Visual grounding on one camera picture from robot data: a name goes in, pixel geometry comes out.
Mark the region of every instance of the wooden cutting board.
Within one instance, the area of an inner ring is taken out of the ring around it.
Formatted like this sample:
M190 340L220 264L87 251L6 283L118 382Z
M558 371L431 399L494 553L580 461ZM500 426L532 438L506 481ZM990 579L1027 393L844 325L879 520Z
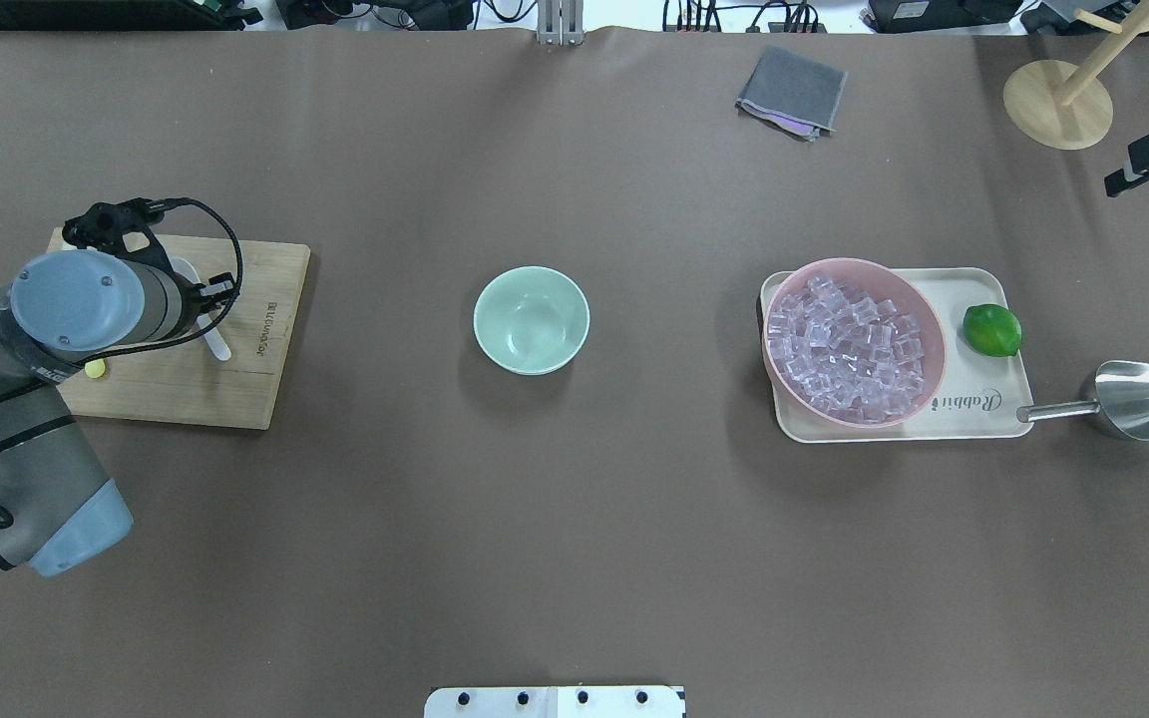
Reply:
M188 260L203 281L236 268L228 239L159 239L169 255ZM57 229L47 250L59 250L63 244ZM114 356L99 380L78 372L60 385L69 409L83 417L268 429L304 289L309 248L275 241L241 246L246 264L241 296L214 330L232 349L229 362L215 358L201 339Z

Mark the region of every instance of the scoop handle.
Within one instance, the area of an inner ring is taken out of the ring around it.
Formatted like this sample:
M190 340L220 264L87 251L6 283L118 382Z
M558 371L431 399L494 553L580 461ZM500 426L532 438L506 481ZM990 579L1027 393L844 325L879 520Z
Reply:
M1082 417L1086 414L1097 414L1102 404L1097 401L1067 401L1066 404L1018 406L1017 419L1021 423L1041 422L1042 419L1061 419L1063 417Z

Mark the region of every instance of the pink bowl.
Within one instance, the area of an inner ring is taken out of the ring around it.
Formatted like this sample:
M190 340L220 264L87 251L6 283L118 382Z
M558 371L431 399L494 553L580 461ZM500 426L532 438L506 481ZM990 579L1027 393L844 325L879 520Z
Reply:
M833 278L833 280L840 283L848 280L857 286L858 289L867 292L872 295L876 301L881 301L885 299L894 300L894 304L897 304L900 312L911 314L916 317L917 322L920 324L920 347L925 350L925 356L920 360L920 368L925 372L925 391L920 392L919 396L911 403L911 409L899 419L889 419L888 422L881 422L877 424L856 424L853 422L843 422L835 417L830 417L824 412L818 412L817 409L812 408L804 399L802 399L793 388L792 385L786 381L778 368L774 368L774 362L770 360L770 343L766 331L769 329L769 322L766 326L761 331L761 356L765 360L765 369L770 372L770 381L774 383L776 387L785 391L786 394L793 396L797 400L797 403L803 406L804 409L810 410L810 412L818 415L830 423L839 424L843 427L856 427L856 429L879 429L879 427L892 427L895 424L902 424L911 417L916 417L920 414L921 409L925 409L930 404L931 396L934 396L935 392L939 391L939 386L942 383L943 364L946 362L946 352L943 349L942 340L942 324L939 323L939 315L934 312L934 309L930 306L930 301L925 299L925 295L920 294L916 287L903 280L902 277L890 272L889 269L882 268L880 264L874 262L867 262L867 260L853 260L847 257L838 257L833 260L819 260L812 264L805 264L803 268L797 269L797 271L792 272L792 275L786 278L786 280L779 285L779 289L774 291L774 295L770 299L770 306L778 304L779 299L782 299L785 294L792 294L795 291L802 291L805 286L805 281L810 280L812 275L818 272L825 273ZM769 314L769 306L766 306L766 314Z

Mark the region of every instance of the white bracket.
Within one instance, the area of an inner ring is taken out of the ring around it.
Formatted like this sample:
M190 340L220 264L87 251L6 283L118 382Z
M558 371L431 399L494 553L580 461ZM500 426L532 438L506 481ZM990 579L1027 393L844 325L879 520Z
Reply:
M539 45L584 45L584 0L539 0Z
M683 686L517 686L438 689L424 718L685 718Z

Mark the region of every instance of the bowl of ice cubes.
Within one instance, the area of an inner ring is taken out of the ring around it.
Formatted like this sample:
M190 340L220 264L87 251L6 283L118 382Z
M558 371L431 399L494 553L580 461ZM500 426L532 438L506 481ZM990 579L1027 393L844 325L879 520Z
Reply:
M916 287L874 262L807 264L774 291L761 349L770 381L847 427L890 427L930 403L942 326Z

